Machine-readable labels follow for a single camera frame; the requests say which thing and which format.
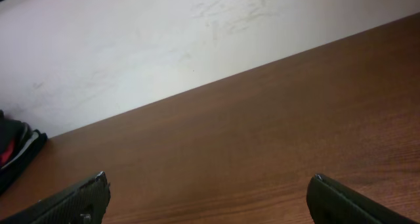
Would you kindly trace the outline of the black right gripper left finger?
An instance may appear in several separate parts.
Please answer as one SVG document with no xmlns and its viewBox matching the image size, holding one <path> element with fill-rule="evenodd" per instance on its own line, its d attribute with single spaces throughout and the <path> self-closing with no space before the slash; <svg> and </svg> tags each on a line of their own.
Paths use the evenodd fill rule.
<svg viewBox="0 0 420 224">
<path fill-rule="evenodd" d="M 111 199 L 101 171 L 1 220 L 1 224 L 101 224 Z"/>
</svg>

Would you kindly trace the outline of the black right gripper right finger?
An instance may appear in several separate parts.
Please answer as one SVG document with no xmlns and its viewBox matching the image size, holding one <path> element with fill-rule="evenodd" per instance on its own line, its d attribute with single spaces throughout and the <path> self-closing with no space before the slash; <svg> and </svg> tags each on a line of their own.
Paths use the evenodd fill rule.
<svg viewBox="0 0 420 224">
<path fill-rule="evenodd" d="M 323 174 L 311 178 L 306 204 L 315 224 L 417 224 Z"/>
</svg>

